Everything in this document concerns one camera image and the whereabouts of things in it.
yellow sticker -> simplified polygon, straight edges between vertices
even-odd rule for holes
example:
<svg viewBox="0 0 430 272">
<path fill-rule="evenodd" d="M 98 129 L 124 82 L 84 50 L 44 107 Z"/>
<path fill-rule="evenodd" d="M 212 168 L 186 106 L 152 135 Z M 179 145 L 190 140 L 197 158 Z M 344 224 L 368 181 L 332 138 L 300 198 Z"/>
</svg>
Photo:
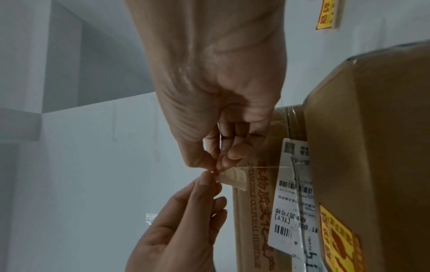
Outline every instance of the yellow sticker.
<svg viewBox="0 0 430 272">
<path fill-rule="evenodd" d="M 336 0 L 323 0 L 322 4 L 316 30 L 334 28 L 337 8 Z"/>
<path fill-rule="evenodd" d="M 320 205 L 324 259 L 333 272 L 364 272 L 360 239 Z"/>
</svg>

cardboard box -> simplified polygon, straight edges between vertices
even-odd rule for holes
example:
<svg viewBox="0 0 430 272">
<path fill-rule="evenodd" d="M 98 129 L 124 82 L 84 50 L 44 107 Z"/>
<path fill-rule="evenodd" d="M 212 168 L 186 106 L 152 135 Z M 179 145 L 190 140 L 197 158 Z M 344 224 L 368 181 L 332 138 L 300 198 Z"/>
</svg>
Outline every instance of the cardboard box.
<svg viewBox="0 0 430 272">
<path fill-rule="evenodd" d="M 233 190 L 238 272 L 292 270 L 267 246 L 284 138 L 308 140 L 329 271 L 428 271 L 429 74 L 430 43 L 390 48 L 348 59 L 304 107 L 276 109 L 261 150 L 239 165 L 248 190 Z"/>
<path fill-rule="evenodd" d="M 429 271 L 430 43 L 347 60 L 308 97 L 305 119 L 327 268 L 343 255 L 346 272 Z"/>
<path fill-rule="evenodd" d="M 233 188 L 239 272 L 291 272 L 291 257 L 267 245 L 284 138 L 306 140 L 302 106 L 277 108 L 260 151 L 238 165 L 249 180 L 247 191 Z"/>
</svg>

hand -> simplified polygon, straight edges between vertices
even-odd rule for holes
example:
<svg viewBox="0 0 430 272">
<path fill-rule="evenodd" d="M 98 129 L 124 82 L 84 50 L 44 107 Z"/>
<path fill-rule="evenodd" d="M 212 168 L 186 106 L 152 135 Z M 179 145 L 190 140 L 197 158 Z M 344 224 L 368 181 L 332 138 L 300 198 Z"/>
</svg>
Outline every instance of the hand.
<svg viewBox="0 0 430 272">
<path fill-rule="evenodd" d="M 254 153 L 284 83 L 285 1 L 126 2 L 185 163 L 224 170 Z"/>
<path fill-rule="evenodd" d="M 210 172 L 172 196 L 132 252 L 126 272 L 214 272 L 213 245 L 227 219 Z"/>
</svg>

qr code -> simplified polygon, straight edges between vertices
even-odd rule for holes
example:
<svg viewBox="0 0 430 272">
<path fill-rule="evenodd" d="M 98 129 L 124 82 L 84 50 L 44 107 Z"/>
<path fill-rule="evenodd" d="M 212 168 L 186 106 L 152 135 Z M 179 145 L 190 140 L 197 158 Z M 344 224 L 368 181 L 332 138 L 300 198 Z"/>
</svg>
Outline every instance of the qr code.
<svg viewBox="0 0 430 272">
<path fill-rule="evenodd" d="M 296 147 L 296 144 L 294 144 L 292 142 L 286 142 L 285 143 L 284 153 L 294 154 L 294 148 L 295 147 Z"/>
</svg>

clear tape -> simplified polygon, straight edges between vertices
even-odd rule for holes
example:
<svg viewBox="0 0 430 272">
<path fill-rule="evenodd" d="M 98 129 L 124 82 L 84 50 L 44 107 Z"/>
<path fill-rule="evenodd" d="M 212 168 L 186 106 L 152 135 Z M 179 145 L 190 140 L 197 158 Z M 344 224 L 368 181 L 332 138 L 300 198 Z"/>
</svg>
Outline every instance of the clear tape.
<svg viewBox="0 0 430 272">
<path fill-rule="evenodd" d="M 146 223 L 148 225 L 152 225 L 152 222 L 154 222 L 155 218 L 157 217 L 158 214 L 156 213 L 147 213 L 146 214 Z"/>
</svg>

